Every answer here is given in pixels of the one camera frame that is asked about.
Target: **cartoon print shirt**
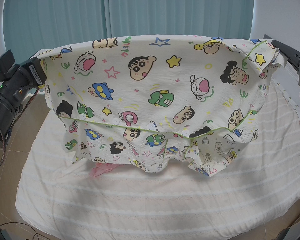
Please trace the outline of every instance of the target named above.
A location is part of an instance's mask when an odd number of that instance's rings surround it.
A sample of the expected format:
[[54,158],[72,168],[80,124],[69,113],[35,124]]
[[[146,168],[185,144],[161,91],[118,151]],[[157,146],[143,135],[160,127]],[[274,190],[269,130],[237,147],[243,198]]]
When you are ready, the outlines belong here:
[[212,176],[259,137],[257,116],[286,59],[266,39],[115,37],[39,51],[45,98],[66,127],[73,163],[170,159]]

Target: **cartoon eye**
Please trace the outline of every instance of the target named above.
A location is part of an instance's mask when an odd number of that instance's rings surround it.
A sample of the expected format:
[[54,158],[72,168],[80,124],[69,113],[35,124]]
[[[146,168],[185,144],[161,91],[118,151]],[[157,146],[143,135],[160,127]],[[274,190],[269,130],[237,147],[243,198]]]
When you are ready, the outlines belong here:
[[140,68],[138,67],[138,66],[135,66],[134,68],[133,68],[133,71],[135,71],[135,72],[138,72],[140,70]]
[[143,62],[143,61],[142,61],[142,62],[139,62],[139,66],[140,66],[140,67],[143,67],[143,66],[145,66],[145,65],[146,65],[145,62]]

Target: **white button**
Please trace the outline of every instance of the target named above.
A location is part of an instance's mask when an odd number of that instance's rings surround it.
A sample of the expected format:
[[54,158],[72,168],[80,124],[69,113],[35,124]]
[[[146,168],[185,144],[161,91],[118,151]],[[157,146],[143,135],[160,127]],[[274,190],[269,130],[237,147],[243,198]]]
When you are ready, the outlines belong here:
[[190,135],[190,131],[189,130],[183,130],[182,135],[185,136],[185,137],[188,137]]
[[114,119],[112,120],[112,123],[113,123],[114,125],[119,125],[120,120],[117,119],[117,118],[114,118]]
[[148,129],[149,130],[155,130],[155,124],[154,123],[152,123],[152,122],[150,122],[149,124],[148,124]]
[[80,114],[80,119],[81,120],[85,120],[86,119],[86,115],[84,113]]

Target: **white fabric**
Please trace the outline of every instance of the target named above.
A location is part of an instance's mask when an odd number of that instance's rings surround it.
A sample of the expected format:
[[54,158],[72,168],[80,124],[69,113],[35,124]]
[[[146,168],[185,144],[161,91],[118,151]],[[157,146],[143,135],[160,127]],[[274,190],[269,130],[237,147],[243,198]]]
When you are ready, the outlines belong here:
[[158,174],[124,165],[93,179],[93,162],[72,164],[74,153],[61,149],[64,126],[50,112],[24,165],[16,208],[61,239],[225,240],[300,198],[299,119],[273,82],[259,127],[235,164],[211,178],[176,161]]
[[260,85],[285,65],[264,39],[183,35],[115,37],[36,55],[74,163],[88,158],[157,173],[176,159],[207,176],[257,138],[266,98]]

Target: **curtain fold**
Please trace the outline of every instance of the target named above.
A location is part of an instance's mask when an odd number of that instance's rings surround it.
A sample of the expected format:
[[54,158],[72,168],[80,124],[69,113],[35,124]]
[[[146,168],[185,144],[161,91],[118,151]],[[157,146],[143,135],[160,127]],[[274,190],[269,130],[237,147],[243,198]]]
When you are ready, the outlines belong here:
[[39,49],[107,37],[183,34],[248,39],[254,0],[6,0],[6,49],[22,62]]

